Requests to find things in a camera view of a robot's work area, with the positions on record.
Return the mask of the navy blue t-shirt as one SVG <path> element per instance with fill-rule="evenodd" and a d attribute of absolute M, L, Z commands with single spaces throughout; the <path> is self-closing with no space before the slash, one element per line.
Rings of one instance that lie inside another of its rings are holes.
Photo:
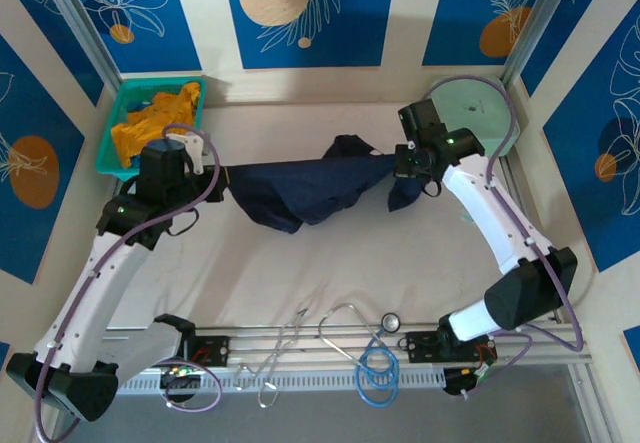
<path fill-rule="evenodd" d="M 228 166 L 228 188 L 255 223 L 288 234 L 353 207 L 395 169 L 357 135 L 339 135 L 320 159 Z"/>

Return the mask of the teal plastic basket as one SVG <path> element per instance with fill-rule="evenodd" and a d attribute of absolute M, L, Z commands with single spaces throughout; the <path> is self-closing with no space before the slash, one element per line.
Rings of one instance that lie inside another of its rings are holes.
<path fill-rule="evenodd" d="M 178 95 L 182 88 L 189 83 L 197 83 L 200 96 L 194 108 L 194 126 L 201 127 L 207 81 L 202 76 L 181 76 L 161 78 L 138 78 L 125 80 L 117 93 L 115 103 L 103 131 L 102 141 L 96 157 L 95 168 L 98 173 L 110 175 L 122 181 L 138 174 L 137 168 L 124 168 L 121 165 L 116 147 L 111 136 L 111 129 L 120 123 L 125 123 L 127 113 L 125 107 L 130 101 L 151 101 L 159 93 Z"/>

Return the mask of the orange t-shirt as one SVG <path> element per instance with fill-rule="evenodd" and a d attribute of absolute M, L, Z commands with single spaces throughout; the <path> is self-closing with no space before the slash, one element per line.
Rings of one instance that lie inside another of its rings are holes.
<path fill-rule="evenodd" d="M 150 105 L 139 111 L 128 112 L 126 120 L 111 129 L 121 166 L 130 168 L 132 159 L 141 154 L 147 143 L 161 138 L 167 125 L 179 123 L 192 127 L 200 95 L 201 85 L 190 82 L 183 85 L 178 94 L 159 92 Z"/>

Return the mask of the mint green zip case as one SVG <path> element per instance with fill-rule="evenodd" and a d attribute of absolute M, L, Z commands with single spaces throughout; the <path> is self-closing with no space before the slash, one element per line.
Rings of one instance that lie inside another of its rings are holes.
<path fill-rule="evenodd" d="M 520 136 L 515 108 L 493 76 L 456 75 L 437 80 L 423 95 L 449 131 L 467 128 L 488 157 L 506 157 Z"/>

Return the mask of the white table cloth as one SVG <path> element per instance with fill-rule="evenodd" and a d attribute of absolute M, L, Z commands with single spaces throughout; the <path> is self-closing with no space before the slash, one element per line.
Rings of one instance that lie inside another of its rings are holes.
<path fill-rule="evenodd" d="M 202 118 L 226 165 L 322 156 L 338 135 L 389 153 L 404 134 L 398 105 L 208 108 Z M 163 313 L 201 327 L 280 325 L 300 308 L 316 323 L 341 302 L 369 320 L 396 312 L 437 321 L 479 300 L 500 276 L 494 255 L 448 192 L 387 208 L 391 181 L 350 209 L 286 234 L 255 224 L 231 197 L 176 219 L 127 288 L 112 328 L 143 328 Z"/>

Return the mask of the grey tube stethoscope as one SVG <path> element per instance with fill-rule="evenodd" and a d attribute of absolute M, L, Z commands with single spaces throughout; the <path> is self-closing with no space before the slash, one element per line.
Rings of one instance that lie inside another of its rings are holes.
<path fill-rule="evenodd" d="M 256 369 L 252 369 L 246 363 L 240 363 L 234 373 L 233 386 L 236 390 L 244 391 L 249 387 L 258 386 L 257 401 L 261 409 L 271 408 L 279 397 L 280 389 L 272 381 L 275 369 L 279 359 L 297 344 L 299 331 L 308 310 L 309 308 L 303 308 L 296 312 L 279 328 L 273 350 Z"/>

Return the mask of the blue tube stethoscope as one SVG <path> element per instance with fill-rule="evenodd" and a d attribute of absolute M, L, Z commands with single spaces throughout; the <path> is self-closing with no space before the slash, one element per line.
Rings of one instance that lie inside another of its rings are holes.
<path fill-rule="evenodd" d="M 359 357 L 353 356 L 324 333 L 324 324 L 341 310 L 349 310 L 370 334 L 369 342 Z M 334 306 L 324 314 L 318 323 L 317 332 L 320 340 L 354 365 L 354 387 L 356 392 L 361 400 L 372 408 L 388 408 L 397 398 L 400 363 L 393 351 L 382 341 L 382 337 L 386 334 L 395 334 L 400 328 L 401 320 L 399 316 L 396 313 L 388 312 L 381 317 L 380 327 L 374 330 L 352 303 L 340 303 Z M 375 355 L 386 359 L 387 366 L 384 369 L 376 369 L 369 365 L 369 359 Z M 367 395 L 362 382 L 365 382 L 371 389 L 386 392 L 387 397 L 384 400 L 372 399 Z"/>

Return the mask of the black left controller board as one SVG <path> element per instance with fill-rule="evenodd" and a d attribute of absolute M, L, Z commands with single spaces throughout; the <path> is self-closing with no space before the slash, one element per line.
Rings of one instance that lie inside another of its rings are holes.
<path fill-rule="evenodd" d="M 160 391 L 169 405 L 182 405 L 201 388 L 201 373 L 192 366 L 172 364 L 160 376 Z"/>

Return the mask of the black controller board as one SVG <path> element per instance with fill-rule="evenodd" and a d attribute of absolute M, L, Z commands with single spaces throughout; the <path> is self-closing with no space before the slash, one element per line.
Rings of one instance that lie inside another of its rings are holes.
<path fill-rule="evenodd" d="M 172 364 L 160 376 L 160 391 L 169 405 L 182 405 L 201 388 L 201 373 L 192 366 Z"/>
<path fill-rule="evenodd" d="M 491 366 L 447 368 L 444 370 L 444 391 L 453 396 L 468 399 L 486 379 Z"/>

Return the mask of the black right controller board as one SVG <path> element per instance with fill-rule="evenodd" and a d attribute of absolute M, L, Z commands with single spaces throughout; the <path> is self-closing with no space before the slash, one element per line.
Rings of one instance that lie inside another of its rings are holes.
<path fill-rule="evenodd" d="M 444 370 L 444 391 L 453 396 L 468 399 L 486 379 L 491 366 L 447 368 Z"/>

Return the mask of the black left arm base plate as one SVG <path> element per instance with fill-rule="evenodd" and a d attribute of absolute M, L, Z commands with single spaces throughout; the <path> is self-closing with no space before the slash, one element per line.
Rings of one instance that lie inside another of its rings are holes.
<path fill-rule="evenodd" d="M 226 368 L 230 353 L 230 338 L 224 335 L 196 336 L 189 347 L 191 362 L 205 367 Z"/>

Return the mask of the aluminium corner post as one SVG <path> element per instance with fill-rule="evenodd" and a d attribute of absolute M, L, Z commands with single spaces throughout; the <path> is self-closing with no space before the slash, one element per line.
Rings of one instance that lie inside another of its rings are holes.
<path fill-rule="evenodd" d="M 122 84 L 120 72 L 80 0 L 53 0 L 87 58 L 115 96 Z"/>
<path fill-rule="evenodd" d="M 505 88 L 513 85 L 529 61 L 551 18 L 562 0 L 536 0 L 524 28 L 508 56 L 501 81 Z"/>

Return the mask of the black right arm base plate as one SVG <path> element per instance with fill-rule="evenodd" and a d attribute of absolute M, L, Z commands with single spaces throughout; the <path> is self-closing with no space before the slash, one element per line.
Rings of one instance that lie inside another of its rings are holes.
<path fill-rule="evenodd" d="M 493 364 L 497 351 L 487 336 L 461 342 L 449 331 L 408 332 L 405 336 L 410 363 Z"/>

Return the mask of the aluminium table frame rails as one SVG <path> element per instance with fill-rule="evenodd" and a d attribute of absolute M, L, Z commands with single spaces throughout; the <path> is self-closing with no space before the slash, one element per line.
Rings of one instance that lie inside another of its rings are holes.
<path fill-rule="evenodd" d="M 354 327 L 332 327 L 328 321 L 324 324 L 324 333 L 339 346 L 343 347 L 355 357 L 359 357 L 368 344 L 370 334 L 359 323 Z M 491 364 L 505 369 L 519 361 L 526 361 L 527 354 L 534 354 L 536 363 L 560 363 L 563 358 L 548 349 L 543 348 L 541 342 L 535 340 L 533 332 L 538 331 L 546 338 L 557 343 L 569 352 L 567 362 L 587 363 L 591 356 L 585 350 L 585 341 L 576 314 L 569 302 L 568 306 L 560 307 L 546 313 L 528 324 L 514 330 L 501 330 L 488 335 L 490 345 L 494 346 L 498 359 Z M 479 367 L 478 363 L 410 363 L 406 351 L 407 346 L 400 350 L 392 350 L 401 362 L 407 364 L 430 365 L 436 368 Z M 325 345 L 318 337 L 317 327 L 302 325 L 299 339 L 295 346 L 284 355 L 285 366 L 288 369 L 321 369 L 336 370 L 347 365 L 354 366 L 350 361 Z"/>

